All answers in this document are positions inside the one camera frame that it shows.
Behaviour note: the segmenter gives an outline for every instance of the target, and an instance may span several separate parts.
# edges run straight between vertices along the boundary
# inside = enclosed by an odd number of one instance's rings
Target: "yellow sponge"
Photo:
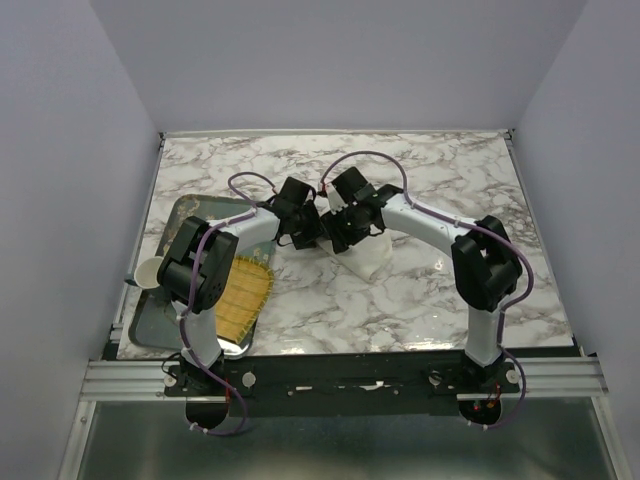
[[[216,303],[218,336],[239,344],[258,319],[273,287],[273,271],[249,257],[233,259],[231,272]]]

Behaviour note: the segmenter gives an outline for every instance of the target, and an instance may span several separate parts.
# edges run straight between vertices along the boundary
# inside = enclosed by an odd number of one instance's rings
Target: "white object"
[[[506,374],[507,382],[516,384],[520,381],[520,374],[516,370],[509,370]]]
[[[251,388],[256,384],[256,376],[253,372],[246,372],[242,376],[242,384],[247,388]]]
[[[136,271],[133,272],[133,279],[140,288],[148,290],[160,286],[158,283],[158,270],[162,260],[162,257],[151,257],[138,265]]]
[[[331,184],[327,185],[327,200],[329,200],[329,208],[333,213],[339,212],[347,206],[338,191]]]
[[[334,253],[331,240],[318,240],[318,246],[365,282],[373,282],[391,260],[391,235],[385,231],[367,237],[343,253]]]
[[[500,308],[487,312],[469,305],[469,333],[464,352],[482,367],[491,365],[502,354],[497,340],[499,316]]]
[[[444,210],[425,205],[434,212],[455,218],[459,222],[474,223],[473,218],[458,218]],[[445,255],[451,257],[451,245],[459,235],[469,233],[467,228],[451,225],[422,213],[407,203],[402,195],[391,197],[382,209],[382,219],[387,228],[408,233],[412,237],[433,245]]]

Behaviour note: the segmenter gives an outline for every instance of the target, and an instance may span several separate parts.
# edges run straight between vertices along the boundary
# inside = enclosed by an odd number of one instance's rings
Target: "white marble countertop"
[[[546,265],[515,169],[500,132],[334,134],[169,138],[165,143],[139,259],[152,255],[175,201],[186,194],[232,196],[227,178],[253,170],[281,185],[289,175],[312,185],[340,155],[379,150],[407,169],[412,196],[462,216],[497,216],[529,258],[535,288],[507,315],[508,347],[571,345],[571,331]],[[372,184],[401,185],[396,168],[374,157],[357,164]],[[262,183],[244,190],[257,199]],[[260,314],[251,355],[359,353],[461,348],[467,306],[458,296],[451,261],[435,248],[393,233],[393,258],[373,284],[320,249],[276,250],[273,292]],[[519,290],[525,286],[519,282]],[[118,358],[159,358],[166,351],[131,343],[127,331],[140,290],[129,287]]]

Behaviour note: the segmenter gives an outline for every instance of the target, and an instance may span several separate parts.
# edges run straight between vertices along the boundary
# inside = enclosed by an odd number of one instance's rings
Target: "white cloth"
[[[346,252],[335,254],[331,240],[318,240],[318,246],[342,263],[365,282],[372,283],[391,260],[389,231],[376,237],[367,237]]]

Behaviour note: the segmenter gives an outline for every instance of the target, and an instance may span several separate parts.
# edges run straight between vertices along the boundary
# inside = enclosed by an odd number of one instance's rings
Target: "white cup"
[[[158,270],[162,260],[163,257],[151,257],[138,265],[136,271],[133,272],[133,279],[140,288],[149,290],[160,286],[158,283]]]

